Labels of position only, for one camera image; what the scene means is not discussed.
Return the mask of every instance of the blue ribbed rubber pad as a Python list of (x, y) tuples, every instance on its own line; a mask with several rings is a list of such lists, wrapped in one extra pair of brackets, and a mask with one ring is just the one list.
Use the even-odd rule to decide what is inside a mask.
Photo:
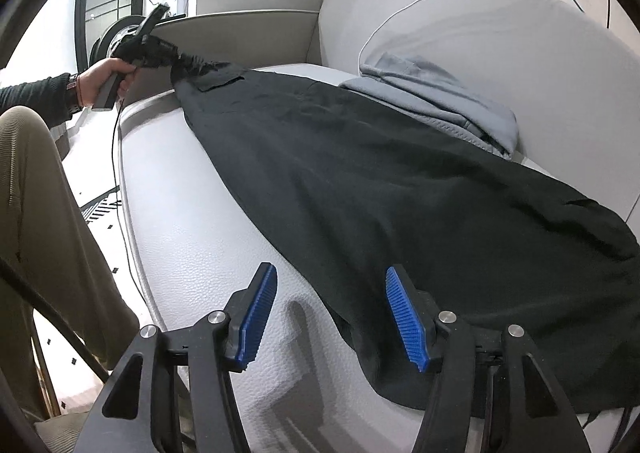
[(404, 350), (418, 371), (424, 372), (429, 365), (427, 341), (424, 326), (415, 311), (414, 305), (407, 296), (398, 273), (393, 267), (386, 270), (386, 298), (394, 313), (396, 325), (404, 343)]
[(258, 289), (251, 307), (244, 317), (244, 321), (240, 325), (239, 347), (236, 354), (236, 361), (242, 369), (246, 369), (247, 365), (255, 359), (260, 348), (260, 341), (264, 334), (264, 328), (267, 326), (267, 320), (271, 313), (273, 300), (276, 298), (278, 290), (278, 275), (276, 268), (270, 265), (267, 272), (262, 277), (260, 289)]

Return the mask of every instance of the person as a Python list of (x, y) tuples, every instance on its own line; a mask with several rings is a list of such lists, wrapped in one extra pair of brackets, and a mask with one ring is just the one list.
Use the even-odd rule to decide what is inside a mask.
[[(140, 327), (76, 204), (49, 129), (93, 105), (112, 72), (126, 74), (118, 91), (124, 96), (136, 68), (114, 58), (77, 76), (0, 89), (0, 256), (109, 370)], [(32, 315), (0, 280), (0, 369), (37, 421), (47, 410), (31, 347)]]

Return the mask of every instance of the pants leg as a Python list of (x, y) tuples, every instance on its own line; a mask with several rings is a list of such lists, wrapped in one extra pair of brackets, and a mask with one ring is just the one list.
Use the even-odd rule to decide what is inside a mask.
[[(26, 107), (0, 116), (0, 255), (108, 369), (115, 366), (138, 319), (82, 218), (47, 126)], [(30, 314), (0, 281), (0, 368), (18, 403), (41, 415)]]

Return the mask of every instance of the person's knee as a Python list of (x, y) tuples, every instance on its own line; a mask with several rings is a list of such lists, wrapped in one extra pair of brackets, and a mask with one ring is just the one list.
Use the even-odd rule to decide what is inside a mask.
[(0, 116), (0, 138), (5, 140), (7, 136), (19, 140), (38, 136), (50, 137), (50, 133), (36, 112), (28, 107), (12, 107)]

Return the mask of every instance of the human hand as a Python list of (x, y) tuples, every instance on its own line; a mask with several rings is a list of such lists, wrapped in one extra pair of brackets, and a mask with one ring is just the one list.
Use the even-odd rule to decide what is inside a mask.
[(78, 76), (78, 86), (76, 87), (78, 104), (82, 107), (92, 106), (98, 96), (100, 87), (104, 85), (105, 81), (107, 81), (109, 76), (114, 72), (126, 74), (118, 88), (118, 96), (121, 98), (124, 97), (133, 80), (136, 78), (138, 69), (135, 65), (122, 61), (122, 59), (106, 58), (98, 61)]

